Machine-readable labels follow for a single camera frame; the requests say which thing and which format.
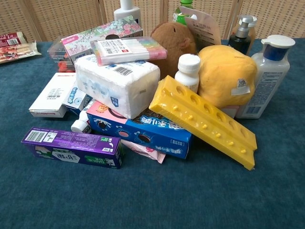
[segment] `stuffed animal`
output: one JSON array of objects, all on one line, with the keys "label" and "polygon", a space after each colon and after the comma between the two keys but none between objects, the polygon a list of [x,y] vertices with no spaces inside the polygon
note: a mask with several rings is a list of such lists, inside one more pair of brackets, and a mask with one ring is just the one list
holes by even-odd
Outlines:
[{"label": "stuffed animal", "polygon": [[150,61],[160,68],[160,79],[167,75],[174,77],[178,71],[179,57],[186,53],[196,54],[196,44],[191,31],[177,22],[160,23],[151,37],[167,50],[165,60]]},{"label": "stuffed animal", "polygon": [[251,57],[226,45],[205,47],[198,56],[201,97],[217,108],[244,105],[251,99],[257,73]]}]

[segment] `blue carpet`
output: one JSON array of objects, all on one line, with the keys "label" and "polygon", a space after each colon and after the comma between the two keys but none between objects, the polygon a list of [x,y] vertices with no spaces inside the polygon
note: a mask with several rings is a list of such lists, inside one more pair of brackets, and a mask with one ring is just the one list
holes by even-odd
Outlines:
[{"label": "blue carpet", "polygon": [[119,170],[33,157],[20,143],[32,126],[70,130],[76,119],[28,113],[57,70],[50,45],[0,65],[1,229],[305,228],[305,39],[262,117],[240,121],[257,137],[253,171],[199,139],[162,165],[126,150]]}]

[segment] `brown plush toy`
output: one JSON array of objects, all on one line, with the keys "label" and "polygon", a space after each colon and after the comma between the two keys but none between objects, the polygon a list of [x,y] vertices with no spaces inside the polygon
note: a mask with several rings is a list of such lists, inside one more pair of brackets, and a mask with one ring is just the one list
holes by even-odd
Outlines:
[{"label": "brown plush toy", "polygon": [[196,44],[191,31],[177,22],[160,23],[151,37],[167,50],[165,60],[150,61],[160,68],[160,79],[167,75],[175,77],[178,71],[179,57],[186,53],[196,54]]}]

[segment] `dark pump bottle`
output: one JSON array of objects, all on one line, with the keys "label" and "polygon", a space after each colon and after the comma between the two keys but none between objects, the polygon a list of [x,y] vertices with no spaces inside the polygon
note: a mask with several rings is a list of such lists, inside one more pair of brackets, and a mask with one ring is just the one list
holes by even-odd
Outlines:
[{"label": "dark pump bottle", "polygon": [[245,54],[248,52],[251,37],[248,36],[249,34],[249,23],[253,22],[253,17],[251,16],[241,16],[242,24],[239,26],[236,34],[232,34],[230,36],[228,46],[240,51],[241,53]]}]

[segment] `yellow ice cube tray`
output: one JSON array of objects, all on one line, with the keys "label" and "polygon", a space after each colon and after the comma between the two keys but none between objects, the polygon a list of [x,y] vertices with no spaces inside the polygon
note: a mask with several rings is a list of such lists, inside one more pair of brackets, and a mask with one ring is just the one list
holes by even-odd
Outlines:
[{"label": "yellow ice cube tray", "polygon": [[255,134],[169,75],[159,81],[149,109],[253,169]]}]

